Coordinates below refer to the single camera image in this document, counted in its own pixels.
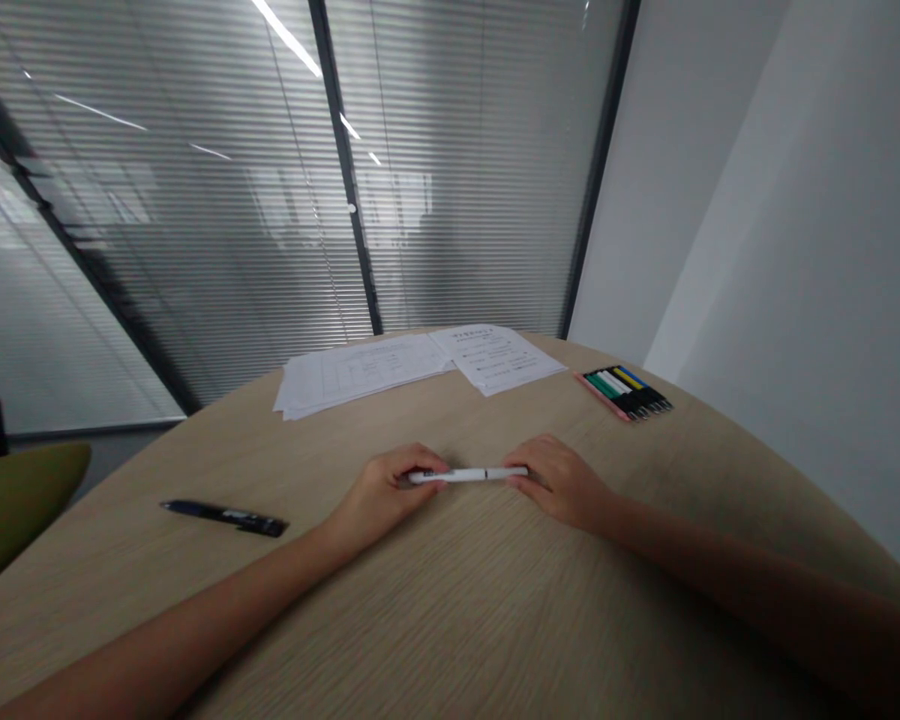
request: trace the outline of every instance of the floor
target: floor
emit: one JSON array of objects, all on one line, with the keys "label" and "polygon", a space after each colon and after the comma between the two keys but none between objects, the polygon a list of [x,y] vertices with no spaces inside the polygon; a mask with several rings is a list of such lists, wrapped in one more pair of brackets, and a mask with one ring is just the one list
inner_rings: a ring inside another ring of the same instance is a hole
[{"label": "floor", "polygon": [[21,452],[44,445],[53,445],[60,442],[84,441],[89,442],[93,451],[90,467],[80,487],[70,504],[86,495],[114,470],[123,465],[147,445],[163,435],[167,428],[146,428],[139,430],[118,430],[113,432],[94,432],[81,435],[57,436],[48,440],[24,440],[10,441],[10,452]]}]

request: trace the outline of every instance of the table surface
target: table surface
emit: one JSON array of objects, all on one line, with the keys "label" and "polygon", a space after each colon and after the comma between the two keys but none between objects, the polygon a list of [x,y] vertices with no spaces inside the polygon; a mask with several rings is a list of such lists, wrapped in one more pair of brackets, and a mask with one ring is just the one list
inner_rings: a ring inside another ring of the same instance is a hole
[{"label": "table surface", "polygon": [[[568,367],[615,362],[527,334]],[[0,704],[323,519],[371,455],[419,440],[496,465],[551,432],[615,490],[900,602],[900,567],[792,466],[645,374],[676,409],[625,424],[560,373],[484,398],[460,372],[299,422],[267,375],[170,431],[0,576]],[[168,513],[289,519],[280,540]],[[707,600],[501,483],[453,486],[298,601],[188,706],[196,717],[815,716],[834,698]]]}]

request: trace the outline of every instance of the forearm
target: forearm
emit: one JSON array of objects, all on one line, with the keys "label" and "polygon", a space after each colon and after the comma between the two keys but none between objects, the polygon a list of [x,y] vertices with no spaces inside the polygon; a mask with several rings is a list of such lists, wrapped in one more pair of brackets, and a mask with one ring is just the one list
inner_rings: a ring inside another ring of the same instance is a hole
[{"label": "forearm", "polygon": [[863,707],[900,705],[900,609],[782,556],[608,496],[600,534],[755,627]]},{"label": "forearm", "polygon": [[165,717],[353,554],[318,526],[48,678],[0,718]]}]

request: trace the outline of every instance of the green chair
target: green chair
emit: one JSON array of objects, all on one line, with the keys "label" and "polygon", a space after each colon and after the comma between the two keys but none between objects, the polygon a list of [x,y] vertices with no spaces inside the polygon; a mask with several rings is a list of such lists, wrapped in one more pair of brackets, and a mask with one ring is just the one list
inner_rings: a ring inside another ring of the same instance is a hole
[{"label": "green chair", "polygon": [[[6,453],[0,413],[0,451]],[[90,464],[90,446],[65,443],[0,457],[0,572],[56,520]]]}]

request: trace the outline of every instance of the white pen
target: white pen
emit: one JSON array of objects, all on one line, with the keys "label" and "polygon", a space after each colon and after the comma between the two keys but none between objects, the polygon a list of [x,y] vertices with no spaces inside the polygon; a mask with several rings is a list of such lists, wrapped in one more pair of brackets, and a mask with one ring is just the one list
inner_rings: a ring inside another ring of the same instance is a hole
[{"label": "white pen", "polygon": [[474,482],[476,480],[506,480],[511,475],[529,475],[525,467],[512,468],[460,468],[445,473],[435,473],[433,470],[410,473],[407,475],[414,485],[431,482],[433,480],[445,480],[446,482]]}]

